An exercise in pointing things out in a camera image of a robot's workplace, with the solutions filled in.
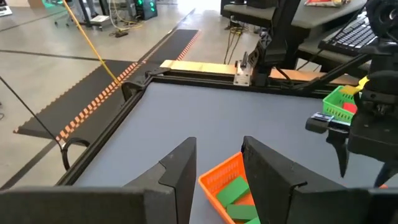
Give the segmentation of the orange plastic basket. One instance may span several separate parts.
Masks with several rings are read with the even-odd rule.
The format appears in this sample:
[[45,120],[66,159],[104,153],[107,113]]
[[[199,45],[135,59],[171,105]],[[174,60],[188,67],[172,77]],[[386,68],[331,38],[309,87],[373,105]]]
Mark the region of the orange plastic basket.
[[[243,164],[243,155],[240,152],[237,152],[198,178],[198,183],[209,203],[226,224],[245,224],[245,222],[232,220],[227,214],[226,208],[216,198],[216,194],[238,176],[241,176],[248,183]],[[254,205],[251,192],[249,191],[248,194],[233,204]]]

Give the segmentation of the black backlit keyboard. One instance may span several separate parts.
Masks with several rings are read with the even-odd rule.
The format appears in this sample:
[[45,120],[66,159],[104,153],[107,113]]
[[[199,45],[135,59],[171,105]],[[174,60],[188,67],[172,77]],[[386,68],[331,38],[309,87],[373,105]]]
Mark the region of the black backlit keyboard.
[[338,54],[357,56],[358,50],[370,44],[376,38],[366,16],[359,16],[343,30],[325,37],[318,45],[321,50]]

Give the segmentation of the black metal table frame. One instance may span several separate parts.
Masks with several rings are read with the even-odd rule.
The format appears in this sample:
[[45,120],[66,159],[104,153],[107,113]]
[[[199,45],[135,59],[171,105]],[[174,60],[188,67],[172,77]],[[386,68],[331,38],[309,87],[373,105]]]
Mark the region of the black metal table frame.
[[268,93],[273,95],[302,96],[307,98],[324,98],[331,93],[337,84],[328,83],[323,88],[315,91],[293,90],[295,85],[306,82],[292,81],[281,69],[276,68],[285,80],[271,78],[271,70],[267,73],[254,74],[249,86],[233,85],[233,78],[229,75],[215,73],[177,71],[170,68],[158,67],[155,70],[148,70],[144,74],[143,82],[122,82],[119,87],[123,94],[124,104],[120,107],[119,113],[108,124],[106,129],[93,141],[88,142],[80,138],[71,138],[62,145],[63,164],[67,170],[66,174],[58,181],[60,185],[74,184],[82,174],[88,163],[106,144],[117,128],[122,124],[128,114],[136,107],[141,98],[145,95],[151,83],[166,83],[175,85],[200,86],[214,89],[248,91],[255,93]]

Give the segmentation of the black diagonal frame brace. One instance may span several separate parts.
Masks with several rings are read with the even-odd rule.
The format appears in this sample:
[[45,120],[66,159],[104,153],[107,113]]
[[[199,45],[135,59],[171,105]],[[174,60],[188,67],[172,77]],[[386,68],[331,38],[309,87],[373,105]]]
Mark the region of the black diagonal frame brace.
[[325,75],[323,75],[321,77],[316,77],[316,78],[310,80],[309,82],[295,85],[292,89],[299,90],[299,91],[315,91],[316,89],[323,88],[324,85],[327,85],[331,81],[341,77],[344,74],[347,74],[347,75],[357,78],[357,79],[363,78],[367,74],[367,72],[365,72],[364,74],[362,74],[362,73],[361,74],[359,74],[359,73],[352,74],[350,72],[352,72],[355,68],[358,68],[359,66],[361,66],[362,64],[364,64],[370,60],[371,60],[370,54],[359,54],[359,55],[355,56],[353,59],[351,59],[350,61],[337,66],[336,68],[329,71]]

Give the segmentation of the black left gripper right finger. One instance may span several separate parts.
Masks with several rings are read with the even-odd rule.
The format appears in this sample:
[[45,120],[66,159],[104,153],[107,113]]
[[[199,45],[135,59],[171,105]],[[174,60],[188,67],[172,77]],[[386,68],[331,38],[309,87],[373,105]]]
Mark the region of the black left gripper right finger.
[[261,224],[368,224],[365,190],[346,188],[252,136],[241,149]]

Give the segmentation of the dark grey desk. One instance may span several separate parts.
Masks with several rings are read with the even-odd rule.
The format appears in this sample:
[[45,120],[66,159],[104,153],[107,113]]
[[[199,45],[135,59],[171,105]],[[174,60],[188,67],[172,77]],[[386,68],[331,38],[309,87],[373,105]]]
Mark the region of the dark grey desk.
[[307,0],[301,0],[294,15],[292,25],[304,29],[312,29],[337,18],[351,14],[361,9],[366,0],[351,0],[341,7],[315,7],[306,6]]

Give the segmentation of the colourful snack bag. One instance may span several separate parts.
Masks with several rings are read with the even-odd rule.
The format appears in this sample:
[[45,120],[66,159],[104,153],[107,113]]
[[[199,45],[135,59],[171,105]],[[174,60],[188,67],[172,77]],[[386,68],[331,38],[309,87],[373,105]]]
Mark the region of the colourful snack bag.
[[351,0],[306,0],[305,5],[310,7],[342,7]]

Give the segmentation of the black hazard-striped floor mat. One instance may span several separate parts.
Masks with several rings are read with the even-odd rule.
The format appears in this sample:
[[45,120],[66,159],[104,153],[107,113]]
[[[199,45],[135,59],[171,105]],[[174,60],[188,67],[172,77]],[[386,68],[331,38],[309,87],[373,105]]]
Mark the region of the black hazard-striped floor mat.
[[72,85],[14,130],[16,134],[64,140],[99,106],[116,86],[103,66]]
[[[119,81],[143,82],[148,70],[155,70],[165,60],[181,60],[199,36],[199,30],[176,29],[164,37],[149,53],[138,62],[116,67]],[[80,138],[93,142],[124,104],[121,88],[107,78],[94,78],[85,81],[83,87],[72,98],[68,110],[72,106],[78,110],[59,132],[59,143],[65,144],[71,138]]]

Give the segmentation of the dark green rectangular block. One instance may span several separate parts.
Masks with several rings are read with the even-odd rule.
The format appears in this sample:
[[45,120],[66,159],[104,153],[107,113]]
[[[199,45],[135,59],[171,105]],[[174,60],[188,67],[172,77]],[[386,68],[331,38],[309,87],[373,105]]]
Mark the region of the dark green rectangular block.
[[237,222],[248,222],[258,217],[254,205],[236,205],[230,204],[226,207],[229,217]]

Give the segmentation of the green rectangular wooden block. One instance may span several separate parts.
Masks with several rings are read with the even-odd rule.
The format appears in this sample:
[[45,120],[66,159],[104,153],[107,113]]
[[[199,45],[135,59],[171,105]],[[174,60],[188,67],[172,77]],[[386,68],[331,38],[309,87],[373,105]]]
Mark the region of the green rectangular wooden block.
[[238,176],[221,189],[217,194],[216,198],[219,203],[226,208],[228,205],[235,203],[250,191],[248,183],[241,177]]

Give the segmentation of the black computer green lights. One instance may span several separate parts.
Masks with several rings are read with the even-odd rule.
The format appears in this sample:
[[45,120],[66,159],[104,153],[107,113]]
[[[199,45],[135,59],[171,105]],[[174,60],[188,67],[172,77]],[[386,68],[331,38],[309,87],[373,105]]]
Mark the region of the black computer green lights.
[[156,0],[134,0],[137,18],[143,21],[157,17]]

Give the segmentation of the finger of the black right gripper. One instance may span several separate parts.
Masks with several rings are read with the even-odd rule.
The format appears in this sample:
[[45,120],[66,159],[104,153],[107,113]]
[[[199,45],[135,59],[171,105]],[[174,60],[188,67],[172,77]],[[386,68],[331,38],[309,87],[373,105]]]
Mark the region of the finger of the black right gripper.
[[349,151],[346,148],[347,137],[348,133],[346,132],[329,131],[326,138],[326,142],[335,148],[341,177],[345,176],[349,161]]
[[382,166],[374,182],[374,187],[380,187],[390,178],[398,174],[398,161],[386,162]]

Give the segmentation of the silver metal bracket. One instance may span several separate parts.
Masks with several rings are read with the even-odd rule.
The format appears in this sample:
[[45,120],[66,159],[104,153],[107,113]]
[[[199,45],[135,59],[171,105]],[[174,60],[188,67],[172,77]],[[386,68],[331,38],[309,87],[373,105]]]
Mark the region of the silver metal bracket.
[[251,84],[252,67],[250,64],[243,65],[242,61],[236,61],[236,72],[233,85],[249,86]]

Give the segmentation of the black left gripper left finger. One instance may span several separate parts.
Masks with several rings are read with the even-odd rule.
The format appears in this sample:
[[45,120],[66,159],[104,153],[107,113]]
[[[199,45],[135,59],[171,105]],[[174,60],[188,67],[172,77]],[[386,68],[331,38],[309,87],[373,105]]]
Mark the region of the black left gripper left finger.
[[186,138],[126,187],[137,190],[127,224],[189,224],[197,176],[197,139]]

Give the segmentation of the light wooden side board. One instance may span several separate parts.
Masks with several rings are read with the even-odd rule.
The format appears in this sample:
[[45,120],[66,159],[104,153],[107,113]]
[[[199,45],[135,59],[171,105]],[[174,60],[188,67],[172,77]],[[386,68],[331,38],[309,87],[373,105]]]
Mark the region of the light wooden side board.
[[[225,65],[219,63],[205,63],[205,62],[189,62],[189,61],[179,61],[179,60],[165,60],[160,67],[162,68],[170,68],[172,70],[177,71],[186,71],[186,72],[202,72],[202,73],[215,73],[219,75],[229,75],[232,76],[233,81],[234,78],[238,77],[250,77],[252,81],[254,81],[254,77],[251,75],[252,69],[248,67],[246,70],[242,70],[241,68],[235,67],[234,65]],[[308,82],[312,81],[315,78],[320,78],[325,73],[319,72],[302,72],[297,70],[282,70],[292,81],[298,82]],[[273,68],[271,70],[271,78],[285,80],[283,74],[281,74],[277,69]],[[334,80],[332,80],[331,84],[337,85],[351,85],[357,86],[359,80],[355,77],[351,77],[349,75],[342,75]]]

